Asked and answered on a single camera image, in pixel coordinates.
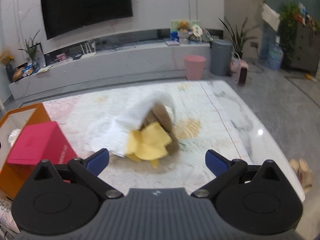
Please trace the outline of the white crumpled plastic bag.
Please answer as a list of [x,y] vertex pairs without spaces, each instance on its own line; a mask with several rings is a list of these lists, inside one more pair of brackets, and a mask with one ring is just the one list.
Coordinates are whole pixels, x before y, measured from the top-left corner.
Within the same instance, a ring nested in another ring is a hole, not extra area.
[[13,145],[15,144],[17,138],[19,137],[21,133],[21,129],[17,128],[14,129],[8,136],[8,143],[10,144],[10,147],[13,147]]

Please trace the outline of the green potted plant right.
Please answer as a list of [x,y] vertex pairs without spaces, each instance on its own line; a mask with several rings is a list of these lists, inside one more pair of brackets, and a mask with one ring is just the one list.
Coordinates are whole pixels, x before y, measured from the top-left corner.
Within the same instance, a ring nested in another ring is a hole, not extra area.
[[245,18],[243,24],[240,28],[238,28],[237,25],[235,25],[235,28],[233,28],[230,24],[230,22],[227,20],[227,18],[224,18],[224,20],[221,20],[219,18],[219,21],[223,24],[224,28],[227,30],[227,33],[229,33],[230,38],[234,51],[239,55],[239,57],[242,59],[243,56],[243,48],[244,45],[248,41],[256,40],[256,36],[251,36],[250,33],[254,31],[255,29],[258,29],[260,27],[260,24],[256,24],[252,27],[246,28],[246,24],[248,21],[248,18]]

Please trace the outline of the magenta box lid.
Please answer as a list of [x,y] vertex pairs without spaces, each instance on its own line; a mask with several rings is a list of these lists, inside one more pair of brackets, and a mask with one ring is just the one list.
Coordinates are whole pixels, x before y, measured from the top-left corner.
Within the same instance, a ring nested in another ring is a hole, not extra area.
[[7,163],[36,165],[47,159],[53,164],[66,164],[77,154],[57,122],[25,126],[7,157]]

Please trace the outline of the green potted plant left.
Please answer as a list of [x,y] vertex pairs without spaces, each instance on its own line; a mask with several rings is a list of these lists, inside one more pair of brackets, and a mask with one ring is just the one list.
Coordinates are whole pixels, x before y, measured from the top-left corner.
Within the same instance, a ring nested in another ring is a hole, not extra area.
[[27,57],[27,63],[31,64],[33,68],[39,68],[39,63],[36,59],[36,53],[37,53],[37,42],[35,41],[38,33],[40,30],[36,32],[36,34],[33,37],[30,37],[29,39],[24,40],[24,48],[19,48],[19,50],[26,52],[28,55]]

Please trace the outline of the teddy bear on console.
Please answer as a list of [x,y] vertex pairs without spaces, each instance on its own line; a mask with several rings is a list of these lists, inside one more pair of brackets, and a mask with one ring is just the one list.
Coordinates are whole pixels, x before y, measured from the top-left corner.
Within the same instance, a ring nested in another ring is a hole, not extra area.
[[177,25],[177,30],[179,32],[187,33],[190,29],[190,24],[186,20],[180,20]]

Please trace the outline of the grey waste bin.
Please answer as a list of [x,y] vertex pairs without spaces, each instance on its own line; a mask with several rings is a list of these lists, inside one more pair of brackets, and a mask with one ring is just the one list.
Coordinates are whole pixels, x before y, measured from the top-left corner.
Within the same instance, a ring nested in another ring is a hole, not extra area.
[[217,76],[226,76],[230,69],[233,45],[228,40],[214,40],[210,44],[210,72]]

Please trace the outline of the black television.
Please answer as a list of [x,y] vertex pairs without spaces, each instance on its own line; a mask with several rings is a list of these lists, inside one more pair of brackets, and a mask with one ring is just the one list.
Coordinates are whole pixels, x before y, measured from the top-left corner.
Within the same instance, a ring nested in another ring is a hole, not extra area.
[[48,39],[99,22],[133,16],[131,0],[41,0]]

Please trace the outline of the pink waste bin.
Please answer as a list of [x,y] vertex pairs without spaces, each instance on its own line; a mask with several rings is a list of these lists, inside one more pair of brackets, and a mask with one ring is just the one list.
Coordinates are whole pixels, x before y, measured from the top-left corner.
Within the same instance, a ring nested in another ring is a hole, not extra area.
[[206,58],[203,56],[187,55],[184,58],[187,80],[201,80],[206,61]]

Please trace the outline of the yellow cloth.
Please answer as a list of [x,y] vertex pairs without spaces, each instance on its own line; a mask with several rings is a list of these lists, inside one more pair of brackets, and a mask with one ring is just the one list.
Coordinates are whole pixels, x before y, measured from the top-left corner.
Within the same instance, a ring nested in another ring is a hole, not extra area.
[[153,168],[157,168],[159,159],[169,154],[166,147],[171,142],[172,138],[164,128],[153,122],[141,131],[129,132],[125,156],[136,162],[149,161]]

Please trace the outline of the green potted plant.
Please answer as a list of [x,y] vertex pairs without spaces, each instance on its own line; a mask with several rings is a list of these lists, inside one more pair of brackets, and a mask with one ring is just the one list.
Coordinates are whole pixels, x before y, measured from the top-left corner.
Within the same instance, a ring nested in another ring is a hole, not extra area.
[[256,36],[251,36],[250,33],[254,31],[255,29],[258,29],[260,27],[260,24],[256,24],[252,27],[246,28],[246,24],[248,21],[248,18],[245,18],[243,24],[240,28],[238,28],[237,25],[235,25],[235,28],[233,28],[230,24],[230,22],[227,20],[227,18],[224,18],[224,20],[221,20],[219,18],[219,21],[223,24],[224,28],[227,30],[227,33],[229,33],[230,38],[234,51],[239,55],[239,57],[242,59],[243,56],[243,48],[244,45],[248,41],[256,40]]
[[30,37],[29,39],[24,40],[24,48],[19,48],[19,50],[26,52],[28,55],[27,57],[27,63],[31,64],[33,68],[39,68],[39,63],[36,59],[36,53],[37,53],[37,42],[35,41],[38,33],[40,30],[36,32],[36,34],[33,37]]

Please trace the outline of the white wifi router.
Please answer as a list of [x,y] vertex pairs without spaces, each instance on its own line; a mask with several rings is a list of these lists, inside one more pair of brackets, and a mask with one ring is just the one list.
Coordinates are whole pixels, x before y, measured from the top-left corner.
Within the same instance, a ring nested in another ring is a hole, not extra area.
[[80,44],[80,48],[82,50],[82,56],[80,57],[80,59],[86,59],[89,57],[93,57],[97,53],[95,41],[93,41],[91,43],[86,42],[84,44]]

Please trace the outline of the grey TV console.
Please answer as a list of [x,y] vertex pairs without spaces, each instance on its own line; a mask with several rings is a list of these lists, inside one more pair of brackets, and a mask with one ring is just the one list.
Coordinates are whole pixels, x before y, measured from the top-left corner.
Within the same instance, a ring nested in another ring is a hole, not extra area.
[[9,85],[15,100],[31,101],[90,88],[185,77],[184,58],[199,55],[210,65],[207,43],[168,46],[132,43],[92,57],[54,64],[48,71]]

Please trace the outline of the white towel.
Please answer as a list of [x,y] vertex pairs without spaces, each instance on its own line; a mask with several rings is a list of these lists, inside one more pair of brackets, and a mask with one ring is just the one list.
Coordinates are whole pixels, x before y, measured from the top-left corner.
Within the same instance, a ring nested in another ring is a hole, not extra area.
[[141,128],[147,114],[157,103],[171,108],[173,114],[176,114],[172,96],[166,92],[154,92],[118,116],[104,117],[92,122],[84,138],[84,149],[97,152],[106,148],[110,153],[124,157],[129,132]]

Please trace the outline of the grey drawer cabinet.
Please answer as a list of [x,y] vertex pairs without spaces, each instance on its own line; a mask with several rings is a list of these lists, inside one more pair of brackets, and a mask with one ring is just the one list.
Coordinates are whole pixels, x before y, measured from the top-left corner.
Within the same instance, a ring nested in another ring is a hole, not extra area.
[[299,23],[296,33],[291,68],[300,69],[315,75],[319,62],[319,31]]

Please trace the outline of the brown plush toy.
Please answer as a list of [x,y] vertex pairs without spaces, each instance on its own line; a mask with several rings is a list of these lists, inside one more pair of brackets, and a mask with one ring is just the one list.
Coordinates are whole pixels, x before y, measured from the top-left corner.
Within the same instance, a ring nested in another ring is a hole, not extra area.
[[166,146],[166,150],[169,154],[175,154],[180,149],[178,139],[173,132],[173,125],[171,117],[169,116],[168,111],[163,105],[159,103],[154,104],[152,109],[149,111],[145,117],[143,124],[140,129],[145,128],[153,122],[158,122],[160,126],[166,131],[169,137],[172,139],[172,142]]

